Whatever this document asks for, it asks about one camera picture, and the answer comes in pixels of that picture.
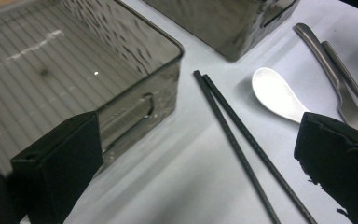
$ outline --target stainless steel knife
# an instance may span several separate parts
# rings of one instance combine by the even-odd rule
[[[341,72],[330,60],[322,44],[306,24],[298,23],[295,26],[295,30],[310,47],[319,63],[324,68],[324,71],[330,78],[330,81],[339,97],[338,111],[342,118],[346,123],[358,130],[358,107],[351,97]]]

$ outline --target white table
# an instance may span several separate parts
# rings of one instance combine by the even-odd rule
[[[211,77],[319,223],[350,223],[294,159],[299,125],[257,102],[251,77],[259,67],[273,68],[309,110],[340,119],[328,77],[293,26],[304,22],[321,41],[328,40],[358,83],[358,9],[338,0],[301,0],[289,20],[229,63],[141,0],[124,2],[184,46],[177,108],[91,182],[66,223],[269,223],[194,70]],[[236,135],[282,223],[303,223],[250,145]]]

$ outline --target chopsticks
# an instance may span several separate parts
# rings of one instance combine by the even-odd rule
[[[217,120],[219,121],[223,131],[225,132],[225,135],[231,144],[232,148],[234,149],[238,159],[240,160],[240,163],[246,172],[246,174],[249,176],[252,184],[255,187],[255,190],[257,191],[258,196],[262,200],[262,203],[264,204],[269,217],[273,221],[273,223],[281,223],[278,219],[278,216],[276,215],[272,205],[269,202],[269,199],[262,189],[260,183],[257,180],[257,177],[255,175],[255,172],[252,169],[252,166],[247,161],[246,156],[244,155],[243,151],[241,150],[240,145],[238,144],[234,133],[231,131],[225,117],[223,116],[217,102],[213,97],[217,99],[219,104],[226,110],[227,114],[230,116],[230,118],[233,120],[235,125],[239,128],[242,135],[245,137],[245,139],[250,143],[252,148],[254,149],[257,156],[261,159],[262,162],[268,167],[268,170],[272,173],[272,175],[275,177],[275,179],[278,181],[278,183],[281,185],[282,189],[285,191],[285,193],[288,195],[288,197],[291,199],[292,203],[296,206],[297,210],[301,213],[303,218],[305,218],[308,223],[317,223],[315,219],[312,217],[310,212],[307,210],[307,208],[304,206],[304,204],[298,199],[296,194],[293,192],[293,190],[290,188],[290,186],[287,184],[287,182],[284,180],[278,169],[274,166],[274,164],[271,162],[267,154],[264,152],[264,150],[261,148],[260,145],[256,142],[256,140],[253,138],[249,130],[246,128],[246,126],[243,124],[241,119],[238,117],[238,115],[235,113],[235,111],[232,109],[232,107],[229,105],[225,97],[221,94],[221,92],[217,89],[217,87],[213,84],[212,80],[208,77],[208,75],[201,75],[200,71],[194,72],[194,77],[197,80],[206,100],[208,101],[212,111],[214,112]]]

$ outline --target ceramic spoon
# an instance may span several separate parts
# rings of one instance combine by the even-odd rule
[[[303,114],[309,112],[287,82],[270,68],[262,67],[255,71],[252,87],[261,104],[279,116],[300,123]]]

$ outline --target spoon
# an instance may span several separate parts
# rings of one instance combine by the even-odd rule
[[[283,77],[270,68],[262,67],[255,71],[252,87],[260,103],[279,116],[300,123],[303,114],[309,112]]]

